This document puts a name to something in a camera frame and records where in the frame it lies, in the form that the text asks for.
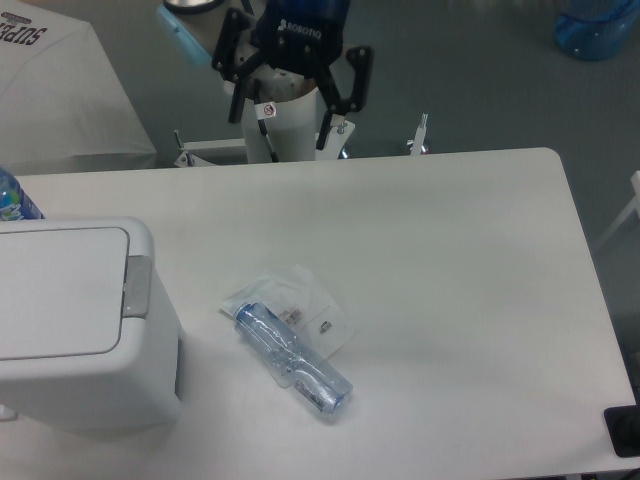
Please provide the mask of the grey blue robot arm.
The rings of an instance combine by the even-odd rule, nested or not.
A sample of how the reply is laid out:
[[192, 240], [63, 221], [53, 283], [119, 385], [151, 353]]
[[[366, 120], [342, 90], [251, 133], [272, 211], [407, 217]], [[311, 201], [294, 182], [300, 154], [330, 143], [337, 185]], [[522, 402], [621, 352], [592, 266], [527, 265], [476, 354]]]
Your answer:
[[296, 101], [318, 92], [325, 105], [316, 146], [367, 101], [374, 51], [348, 46], [347, 1], [164, 1], [160, 22], [194, 63], [208, 63], [231, 88], [228, 121], [247, 101]]

